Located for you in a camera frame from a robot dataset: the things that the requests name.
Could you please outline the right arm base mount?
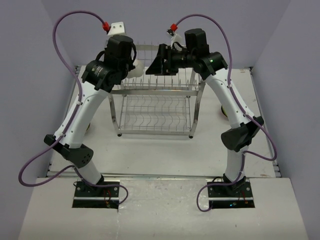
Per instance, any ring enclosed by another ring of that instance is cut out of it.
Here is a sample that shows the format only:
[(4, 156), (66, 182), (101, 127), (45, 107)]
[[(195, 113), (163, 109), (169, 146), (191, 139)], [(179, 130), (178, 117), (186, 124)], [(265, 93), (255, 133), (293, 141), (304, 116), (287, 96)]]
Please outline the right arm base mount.
[(248, 179), (235, 189), (233, 186), (209, 186), (207, 193), (209, 207), (212, 209), (255, 208), (252, 187)]

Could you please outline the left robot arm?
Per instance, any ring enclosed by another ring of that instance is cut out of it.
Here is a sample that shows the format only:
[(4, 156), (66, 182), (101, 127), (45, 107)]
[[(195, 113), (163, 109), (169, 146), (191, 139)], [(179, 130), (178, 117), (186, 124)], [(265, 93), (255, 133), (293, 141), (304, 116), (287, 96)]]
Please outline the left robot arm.
[(115, 85), (120, 85), (135, 68), (137, 55), (132, 38), (114, 35), (109, 38), (100, 56), (88, 63), (80, 79), (78, 97), (66, 118), (54, 134), (44, 142), (52, 146), (64, 159), (72, 163), (77, 174), (87, 183), (86, 190), (97, 197), (103, 193), (103, 177), (93, 163), (94, 152), (83, 144), (83, 139), (93, 116)]

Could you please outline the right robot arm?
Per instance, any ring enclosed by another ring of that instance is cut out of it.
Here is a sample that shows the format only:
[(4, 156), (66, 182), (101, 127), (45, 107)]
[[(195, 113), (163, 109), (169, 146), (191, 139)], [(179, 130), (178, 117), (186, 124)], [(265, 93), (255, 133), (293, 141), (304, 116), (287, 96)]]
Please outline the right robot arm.
[(191, 68), (213, 90), (230, 125), (230, 129), (221, 134), (222, 143), (227, 148), (227, 166), (222, 182), (214, 189), (223, 190), (227, 196), (233, 197), (246, 181), (246, 151), (264, 120), (246, 107), (232, 82), (216, 77), (217, 72), (227, 70), (228, 65), (220, 52), (210, 51), (205, 31), (201, 28), (187, 30), (184, 37), (186, 46), (180, 43), (160, 44), (146, 74), (174, 76), (179, 69)]

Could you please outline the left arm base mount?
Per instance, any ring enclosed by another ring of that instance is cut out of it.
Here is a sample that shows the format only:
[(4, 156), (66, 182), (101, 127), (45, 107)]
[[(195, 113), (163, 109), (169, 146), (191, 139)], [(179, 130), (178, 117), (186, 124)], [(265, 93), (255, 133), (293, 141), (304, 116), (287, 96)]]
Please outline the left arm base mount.
[(72, 208), (83, 209), (119, 209), (118, 186), (95, 188), (83, 181), (75, 181)]

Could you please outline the green square bowl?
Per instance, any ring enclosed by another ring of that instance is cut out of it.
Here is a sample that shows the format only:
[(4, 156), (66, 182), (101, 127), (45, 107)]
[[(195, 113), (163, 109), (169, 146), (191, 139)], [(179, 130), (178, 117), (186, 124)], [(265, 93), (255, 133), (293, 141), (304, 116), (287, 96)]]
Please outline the green square bowl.
[(228, 115), (227, 115), (227, 113), (225, 112), (223, 106), (220, 107), (220, 110), (221, 110), (222, 114), (223, 114), (226, 118), (228, 118)]

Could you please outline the white scalloped bowl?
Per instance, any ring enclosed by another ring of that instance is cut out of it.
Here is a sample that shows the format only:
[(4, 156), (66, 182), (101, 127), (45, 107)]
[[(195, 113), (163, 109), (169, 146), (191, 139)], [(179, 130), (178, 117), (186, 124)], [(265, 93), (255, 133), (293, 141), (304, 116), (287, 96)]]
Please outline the white scalloped bowl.
[(133, 62), (133, 66), (134, 66), (134, 69), (130, 70), (126, 77), (128, 79), (131, 79), (131, 78), (139, 78), (143, 76), (144, 69), (145, 69), (144, 63), (139, 59), (135, 59)]

